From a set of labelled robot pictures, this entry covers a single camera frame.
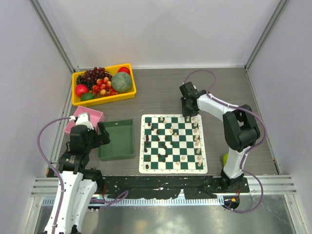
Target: red apple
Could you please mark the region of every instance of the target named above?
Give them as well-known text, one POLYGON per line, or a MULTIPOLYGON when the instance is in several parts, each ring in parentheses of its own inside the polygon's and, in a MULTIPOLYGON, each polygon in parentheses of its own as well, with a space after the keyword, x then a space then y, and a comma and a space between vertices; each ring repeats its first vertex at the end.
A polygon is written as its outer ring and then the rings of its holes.
POLYGON ((126 73, 128 73, 130 75, 130 70, 127 67, 120 67, 118 72, 126 72, 126 73))
POLYGON ((101 86, 103 84, 103 80, 102 79, 97 79, 97 85, 101 86))
POLYGON ((93 86, 92 86, 92 90, 93 90, 94 92, 98 92, 98 91, 99 91, 99 86, 98 86, 98 85, 93 85, 93 86))
POLYGON ((111 81, 106 82, 106 87, 111 88, 112 87, 112 82, 111 81))
POLYGON ((78 97, 81 97, 83 94, 85 93, 88 93, 89 92, 89 89, 87 86, 85 86, 84 84, 79 84, 76 86, 75 88, 75 94, 78 96, 78 97))
POLYGON ((101 89, 101 90, 99 91, 99 94, 101 94, 102 96, 105 95, 105 94, 106 94, 106 90, 105 90, 105 89, 101 89))
POLYGON ((102 84, 99 89, 106 89, 106 85, 105 84, 102 84))
POLYGON ((107 81, 109 81, 109 79, 108 79, 108 77, 105 77, 105 78, 103 79, 103 83, 106 84, 107 81))

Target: avocado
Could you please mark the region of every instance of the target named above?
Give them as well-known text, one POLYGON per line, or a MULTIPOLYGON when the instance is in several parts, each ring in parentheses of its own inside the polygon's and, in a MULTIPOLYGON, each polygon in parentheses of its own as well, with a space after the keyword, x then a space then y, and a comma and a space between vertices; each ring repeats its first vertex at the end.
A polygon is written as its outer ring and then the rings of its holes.
POLYGON ((85 93, 81 96, 81 101, 88 101, 88 100, 92 100, 95 99, 96 96, 94 94, 91 93, 85 93))

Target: black mounting plate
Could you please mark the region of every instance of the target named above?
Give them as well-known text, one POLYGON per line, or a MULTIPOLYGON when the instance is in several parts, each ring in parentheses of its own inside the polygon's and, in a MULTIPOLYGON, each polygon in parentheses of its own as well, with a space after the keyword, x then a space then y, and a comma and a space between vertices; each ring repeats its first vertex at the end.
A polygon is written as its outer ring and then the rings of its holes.
POLYGON ((116 198, 128 190, 129 199, 169 199, 177 198, 181 189, 185 199, 216 198, 217 193, 249 193, 246 178, 236 185, 223 189, 220 177, 216 176, 106 176, 104 177, 107 195, 116 198))

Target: chessboard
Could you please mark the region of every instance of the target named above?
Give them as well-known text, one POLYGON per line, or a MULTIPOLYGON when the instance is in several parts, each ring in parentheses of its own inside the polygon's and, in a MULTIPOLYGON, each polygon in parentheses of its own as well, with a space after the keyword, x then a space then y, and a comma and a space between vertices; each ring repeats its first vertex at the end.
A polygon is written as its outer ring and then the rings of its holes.
POLYGON ((205 174, 208 171, 201 115, 143 115, 139 172, 205 174))

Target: gray table surface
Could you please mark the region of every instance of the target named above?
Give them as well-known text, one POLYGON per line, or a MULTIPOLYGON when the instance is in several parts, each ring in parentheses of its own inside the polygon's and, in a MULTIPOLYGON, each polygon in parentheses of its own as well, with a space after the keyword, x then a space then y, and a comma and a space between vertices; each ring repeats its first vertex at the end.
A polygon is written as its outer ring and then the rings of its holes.
MULTIPOLYGON (((181 114, 181 93, 179 86, 187 75, 195 69, 144 69, 134 70, 137 93, 136 97, 128 100, 91 106, 90 108, 102 111, 106 121, 133 119, 135 126, 136 157, 127 160, 103 162, 98 159, 98 150, 90 153, 90 162, 87 168, 96 167, 103 175, 142 175, 138 171, 139 165, 139 138, 141 116, 144 114, 181 114)), ((226 102, 242 105, 248 104, 257 113, 255 100, 251 91, 248 77, 243 68, 210 69, 217 76, 217 82, 211 93, 226 102)), ((194 74, 190 81, 197 89, 207 89, 213 82, 212 75, 199 72, 194 74)), ((70 114, 76 110, 72 106, 70 114)), ((222 156, 228 152, 224 139, 223 124, 212 115, 200 112, 203 122, 208 175, 219 175, 222 169, 222 156)), ((64 136, 61 154, 65 151, 64 136)), ((276 174, 273 158, 267 142, 249 153, 245 169, 256 174, 276 174)))

